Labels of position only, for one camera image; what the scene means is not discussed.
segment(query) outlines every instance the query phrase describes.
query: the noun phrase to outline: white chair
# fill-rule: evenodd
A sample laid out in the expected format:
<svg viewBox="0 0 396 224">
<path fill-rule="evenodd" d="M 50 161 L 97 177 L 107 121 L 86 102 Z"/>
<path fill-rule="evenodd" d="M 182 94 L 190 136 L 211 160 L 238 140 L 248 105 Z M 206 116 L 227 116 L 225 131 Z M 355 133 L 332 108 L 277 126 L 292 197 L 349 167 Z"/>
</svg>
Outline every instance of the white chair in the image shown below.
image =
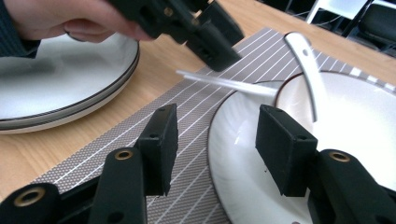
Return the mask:
<svg viewBox="0 0 396 224">
<path fill-rule="evenodd" d="M 311 23 L 320 8 L 353 20 L 367 0 L 317 0 L 305 21 Z"/>
</svg>

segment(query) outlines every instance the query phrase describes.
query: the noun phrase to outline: metal grommet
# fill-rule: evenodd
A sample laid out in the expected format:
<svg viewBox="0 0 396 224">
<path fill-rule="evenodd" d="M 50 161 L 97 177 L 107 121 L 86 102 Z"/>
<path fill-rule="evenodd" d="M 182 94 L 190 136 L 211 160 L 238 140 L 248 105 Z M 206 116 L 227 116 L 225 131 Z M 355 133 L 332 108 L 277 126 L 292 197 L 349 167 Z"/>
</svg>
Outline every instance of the metal grommet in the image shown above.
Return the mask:
<svg viewBox="0 0 396 224">
<path fill-rule="evenodd" d="M 123 161 L 123 160 L 127 160 L 127 159 L 131 158 L 133 155 L 134 155 L 134 153 L 131 150 L 124 149 L 122 151 L 117 152 L 115 157 L 116 157 L 116 160 Z"/>
<path fill-rule="evenodd" d="M 40 199 L 44 197 L 45 193 L 46 190 L 42 187 L 28 189 L 14 200 L 14 205 L 17 207 L 29 206 L 40 201 Z"/>
<path fill-rule="evenodd" d="M 197 25 L 199 25 L 199 24 L 200 24 L 200 22 L 199 22 L 199 20 L 198 20 L 198 19 L 196 19 L 196 18 L 193 18 L 193 19 L 191 20 L 191 24 L 192 24 L 192 25 L 195 25 L 195 26 L 197 26 Z"/>
<path fill-rule="evenodd" d="M 173 9 L 170 7 L 166 7 L 163 10 L 163 14 L 165 14 L 165 16 L 167 16 L 167 17 L 171 17 L 173 15 Z"/>
<path fill-rule="evenodd" d="M 329 153 L 329 156 L 336 161 L 341 161 L 341 162 L 349 162 L 350 158 L 348 155 L 342 153 L 342 152 L 337 152 L 337 151 L 331 151 Z"/>
</svg>

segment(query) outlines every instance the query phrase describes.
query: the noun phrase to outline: chopstick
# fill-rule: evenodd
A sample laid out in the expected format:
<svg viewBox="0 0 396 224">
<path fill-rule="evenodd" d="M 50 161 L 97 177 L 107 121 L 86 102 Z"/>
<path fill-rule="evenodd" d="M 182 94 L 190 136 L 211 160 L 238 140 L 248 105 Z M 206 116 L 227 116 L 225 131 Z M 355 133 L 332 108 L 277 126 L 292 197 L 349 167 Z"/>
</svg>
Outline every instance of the chopstick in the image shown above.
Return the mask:
<svg viewBox="0 0 396 224">
<path fill-rule="evenodd" d="M 176 70 L 176 73 L 178 75 L 183 76 L 186 79 L 189 80 L 194 80 L 194 81 L 199 81 L 199 82 L 205 82 L 209 84 L 214 84 L 218 85 L 221 87 L 225 87 L 228 89 L 232 89 L 235 91 L 241 91 L 245 93 L 250 93 L 254 95 L 261 95 L 261 96 L 268 96 L 268 97 L 275 97 L 277 90 L 260 86 L 260 85 L 254 85 L 251 83 L 246 83 L 246 82 L 240 82 L 240 81 L 234 81 L 222 77 L 210 77 L 210 76 L 204 76 L 204 75 L 199 75 L 196 73 L 191 73 L 183 70 Z"/>
</svg>

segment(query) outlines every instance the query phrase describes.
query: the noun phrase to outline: spoon handle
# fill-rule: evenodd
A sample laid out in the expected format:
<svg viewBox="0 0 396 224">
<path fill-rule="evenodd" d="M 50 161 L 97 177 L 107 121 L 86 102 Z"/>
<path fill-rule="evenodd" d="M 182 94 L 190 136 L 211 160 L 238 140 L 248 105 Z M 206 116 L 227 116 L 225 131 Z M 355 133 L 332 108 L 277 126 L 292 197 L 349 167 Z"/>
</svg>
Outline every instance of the spoon handle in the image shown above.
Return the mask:
<svg viewBox="0 0 396 224">
<path fill-rule="evenodd" d="M 311 43 L 305 36 L 295 32 L 286 34 L 284 39 L 303 69 L 312 105 L 312 117 L 315 122 L 318 117 L 322 117 L 323 113 L 319 111 L 324 110 L 327 97 Z"/>
<path fill-rule="evenodd" d="M 226 87 L 236 91 L 242 91 L 255 95 L 275 97 L 277 90 L 271 89 L 264 86 L 253 85 L 246 82 L 234 81 L 222 77 L 210 77 L 204 75 L 198 75 L 195 73 L 177 70 L 177 74 L 182 75 L 186 79 L 205 82 L 209 84 L 215 84 L 221 87 Z"/>
</svg>

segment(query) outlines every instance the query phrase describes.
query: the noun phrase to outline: human hand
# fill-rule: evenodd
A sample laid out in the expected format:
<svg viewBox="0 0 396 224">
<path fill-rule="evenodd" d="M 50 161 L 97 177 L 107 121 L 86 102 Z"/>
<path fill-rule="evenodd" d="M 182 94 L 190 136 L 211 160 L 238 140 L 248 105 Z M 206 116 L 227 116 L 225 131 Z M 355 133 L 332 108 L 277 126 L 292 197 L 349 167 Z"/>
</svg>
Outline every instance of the human hand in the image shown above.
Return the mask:
<svg viewBox="0 0 396 224">
<path fill-rule="evenodd" d="M 67 32 L 75 39 L 99 43 L 114 33 L 138 40 L 151 38 L 127 21 L 107 0 L 4 0 L 20 38 L 39 40 Z"/>
</svg>

